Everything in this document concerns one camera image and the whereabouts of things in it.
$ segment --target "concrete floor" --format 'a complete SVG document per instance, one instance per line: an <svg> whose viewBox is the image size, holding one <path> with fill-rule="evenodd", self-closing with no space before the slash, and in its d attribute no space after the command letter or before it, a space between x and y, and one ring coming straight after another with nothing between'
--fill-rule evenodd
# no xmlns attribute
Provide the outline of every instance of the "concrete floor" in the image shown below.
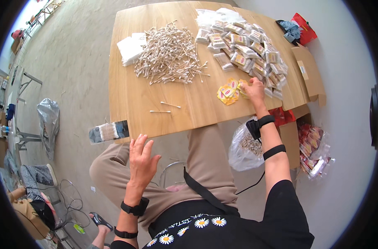
<svg viewBox="0 0 378 249"><path fill-rule="evenodd" d="M142 4L165 2L163 0L111 1L67 0L47 19L26 46L22 66L34 77L43 81L42 86L32 83L22 94L26 104L19 104L18 126L21 131L38 134L39 118L36 105L44 98L56 100L60 107L60 132L56 138L53 161L47 159L40 143L30 142L27 151L20 153L23 164L52 164L59 180L70 180L80 192L85 213L98 212L112 225L117 224L120 211L100 191L91 191L94 186L89 167L109 144L91 145L88 129L109 120L108 108L108 60L115 14L119 10ZM219 0L237 6L232 0ZM240 125L237 120L221 123L226 151L234 130ZM159 169L168 164L169 158L185 161L188 155L186 132L174 133L154 139L154 154L161 154ZM255 183L263 166L245 172L233 172L238 190ZM265 208L265 180L239 196L239 211L243 218L260 221ZM73 214L83 225L88 223L82 214ZM81 247L89 245L97 235L97 227L91 224L80 235L73 230L72 236ZM111 242L109 234L106 242ZM150 240L148 233L139 232L138 242L142 247Z"/></svg>

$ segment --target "black slipper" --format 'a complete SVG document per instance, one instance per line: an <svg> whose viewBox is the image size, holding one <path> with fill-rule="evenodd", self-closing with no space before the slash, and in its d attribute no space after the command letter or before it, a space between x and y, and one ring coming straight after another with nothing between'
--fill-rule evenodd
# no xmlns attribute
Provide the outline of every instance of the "black slipper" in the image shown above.
<svg viewBox="0 0 378 249"><path fill-rule="evenodd" d="M110 231L113 232L113 227L109 223L107 223L100 215L95 212L91 212L90 214L93 214L93 217L91 219L96 226L105 225L110 228Z"/></svg>

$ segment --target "barcode label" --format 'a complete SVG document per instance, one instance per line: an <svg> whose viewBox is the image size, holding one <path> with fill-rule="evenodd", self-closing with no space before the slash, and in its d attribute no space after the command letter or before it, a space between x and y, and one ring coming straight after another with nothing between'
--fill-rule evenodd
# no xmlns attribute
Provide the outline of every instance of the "barcode label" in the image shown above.
<svg viewBox="0 0 378 249"><path fill-rule="evenodd" d="M302 72L302 73L306 73L306 72L305 72L305 67L304 67L304 66L300 66L300 69L301 69L301 72Z"/></svg>

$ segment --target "daisy print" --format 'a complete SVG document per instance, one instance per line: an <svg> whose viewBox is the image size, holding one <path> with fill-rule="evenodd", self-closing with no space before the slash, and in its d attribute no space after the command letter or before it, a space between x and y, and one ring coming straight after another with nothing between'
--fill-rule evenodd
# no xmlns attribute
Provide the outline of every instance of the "daisy print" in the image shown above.
<svg viewBox="0 0 378 249"><path fill-rule="evenodd" d="M224 225L226 225L226 219L224 219L224 218L221 219L221 217L214 218L211 221L216 226L223 227Z"/></svg>
<svg viewBox="0 0 378 249"><path fill-rule="evenodd" d="M178 231L178 235L181 237L186 232L187 229L189 229L189 227L182 228L181 230Z"/></svg>
<svg viewBox="0 0 378 249"><path fill-rule="evenodd" d="M197 228L203 228L203 227L207 226L208 223L209 223L209 220L206 220L206 218L202 218L202 219L195 221L194 226L197 227Z"/></svg>
<svg viewBox="0 0 378 249"><path fill-rule="evenodd" d="M159 242L164 245L168 245L174 241L174 237L172 235L168 236L168 234L163 235L159 238Z"/></svg>
<svg viewBox="0 0 378 249"><path fill-rule="evenodd" d="M147 243L147 247L150 247L150 246L152 246L154 243L156 243L157 242L157 239L156 238L154 238L154 239L152 239L149 243Z"/></svg>

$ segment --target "plastic bottle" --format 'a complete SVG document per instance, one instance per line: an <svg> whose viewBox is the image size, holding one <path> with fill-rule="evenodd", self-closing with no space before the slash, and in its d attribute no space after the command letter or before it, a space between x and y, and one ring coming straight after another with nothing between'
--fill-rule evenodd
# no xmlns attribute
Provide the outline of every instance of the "plastic bottle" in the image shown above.
<svg viewBox="0 0 378 249"><path fill-rule="evenodd" d="M1 126L1 131L5 133L9 133L9 127L7 126Z"/></svg>

